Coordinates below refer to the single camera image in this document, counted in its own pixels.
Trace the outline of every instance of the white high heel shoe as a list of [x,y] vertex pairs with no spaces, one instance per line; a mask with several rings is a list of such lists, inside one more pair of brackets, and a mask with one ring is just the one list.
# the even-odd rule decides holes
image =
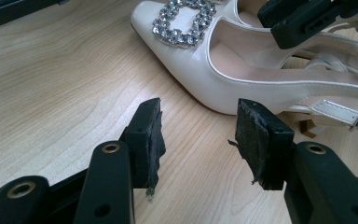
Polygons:
[[[323,45],[331,36],[316,35],[295,49],[282,50],[269,31],[217,17],[198,46],[174,48],[162,44],[152,34],[153,21],[163,6],[142,2],[133,10],[131,24],[175,78],[206,106],[236,114],[238,99],[246,98],[265,105],[273,113],[312,113],[358,128],[358,108],[329,101],[343,97],[349,99],[347,102],[358,102],[358,76],[327,70],[280,69],[293,52]],[[179,25],[183,29],[184,24],[191,24],[195,14],[194,10],[181,11],[172,27]],[[347,41],[336,39],[333,44],[340,49]],[[358,43],[341,50],[358,51]]]
[[[224,7],[222,15],[225,17],[243,24],[244,26],[253,27],[260,30],[269,30],[263,28],[261,22],[257,18],[258,10],[267,1],[259,0],[231,0]],[[353,17],[342,19],[337,17],[336,21],[321,32],[323,35],[329,35],[331,37],[340,39],[348,39],[345,35],[336,34],[336,31],[356,29],[358,32],[358,14]],[[344,46],[344,49],[349,49],[351,46]],[[330,43],[326,45],[315,46],[308,49],[302,49],[294,54],[295,57],[309,59],[308,67],[314,65],[321,65],[329,69],[336,69],[339,71],[348,71],[354,74],[358,74],[358,51],[344,51],[335,49]]]

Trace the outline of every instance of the clamp hole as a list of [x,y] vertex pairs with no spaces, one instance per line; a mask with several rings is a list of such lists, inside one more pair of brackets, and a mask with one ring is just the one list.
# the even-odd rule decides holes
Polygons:
[[319,154],[319,155],[323,155],[323,154],[326,153],[326,150],[324,148],[319,147],[319,146],[315,146],[315,145],[307,146],[307,150],[312,152],[312,153]]
[[120,149],[120,146],[117,144],[110,144],[103,147],[104,153],[114,153]]
[[21,198],[29,193],[31,193],[34,190],[34,187],[36,186],[36,183],[32,181],[26,181],[23,183],[20,183],[13,188],[11,188],[7,192],[7,197],[9,199],[18,199]]
[[97,207],[94,211],[96,217],[105,217],[110,213],[110,206],[108,204],[103,204]]

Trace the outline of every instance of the light wood desk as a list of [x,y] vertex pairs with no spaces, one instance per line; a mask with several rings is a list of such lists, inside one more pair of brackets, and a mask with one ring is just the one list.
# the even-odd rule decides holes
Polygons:
[[[134,193],[138,223],[289,223],[281,191],[251,185],[235,147],[236,117],[196,101],[132,30],[140,1],[71,0],[0,26],[0,187],[24,175],[50,185],[88,167],[137,106],[161,98],[167,153],[154,201]],[[301,115],[280,114],[297,131]],[[358,133],[325,144],[358,175]]]

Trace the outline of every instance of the ankle strap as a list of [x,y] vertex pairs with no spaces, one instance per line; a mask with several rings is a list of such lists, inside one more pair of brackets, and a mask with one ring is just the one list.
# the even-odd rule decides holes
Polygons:
[[343,105],[321,100],[309,106],[309,110],[328,118],[339,120],[350,126],[350,130],[358,130],[358,111]]

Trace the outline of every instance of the black device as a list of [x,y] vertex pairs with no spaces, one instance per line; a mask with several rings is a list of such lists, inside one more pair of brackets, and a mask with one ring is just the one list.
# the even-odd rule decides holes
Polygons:
[[119,140],[93,150],[88,169],[53,186],[32,175],[0,188],[0,224],[135,223],[133,189],[153,195],[165,153],[159,103],[141,103]]
[[0,0],[0,25],[69,0]]
[[358,223],[358,178],[329,147],[293,143],[294,132],[263,105],[240,99],[235,139],[264,190],[286,188],[293,223]]

